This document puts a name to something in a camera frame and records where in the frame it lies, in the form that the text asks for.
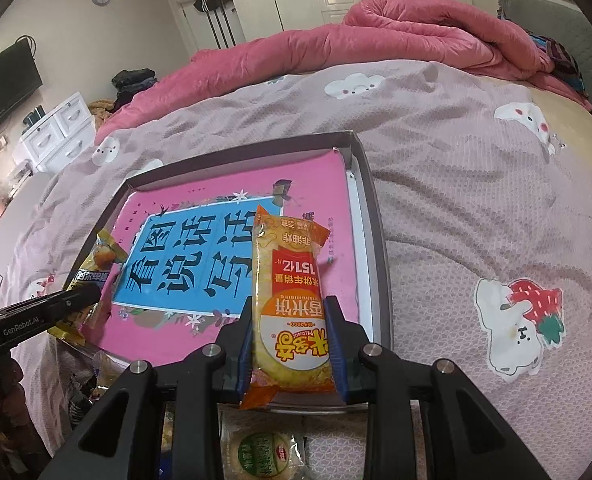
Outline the left hand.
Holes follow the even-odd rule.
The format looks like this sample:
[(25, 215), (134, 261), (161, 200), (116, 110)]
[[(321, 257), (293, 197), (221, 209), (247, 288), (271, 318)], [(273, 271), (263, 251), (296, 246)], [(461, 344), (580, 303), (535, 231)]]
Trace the left hand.
[(33, 425), (20, 365), (0, 354), (0, 479), (38, 479), (50, 461)]

